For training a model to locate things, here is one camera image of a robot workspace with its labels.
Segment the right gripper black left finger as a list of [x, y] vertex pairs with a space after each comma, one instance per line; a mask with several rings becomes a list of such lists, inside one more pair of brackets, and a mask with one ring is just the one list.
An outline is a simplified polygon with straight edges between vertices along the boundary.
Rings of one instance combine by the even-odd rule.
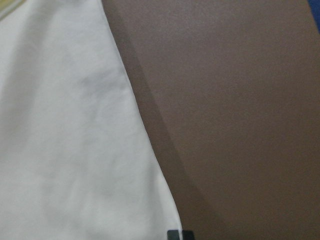
[[180, 240], [179, 230], [168, 230], [167, 231], [167, 240]]

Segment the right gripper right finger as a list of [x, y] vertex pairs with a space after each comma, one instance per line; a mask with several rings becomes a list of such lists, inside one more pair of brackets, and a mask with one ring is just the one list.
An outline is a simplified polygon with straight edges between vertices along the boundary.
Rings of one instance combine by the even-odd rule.
[[195, 240], [195, 235], [192, 230], [183, 230], [181, 233], [183, 240]]

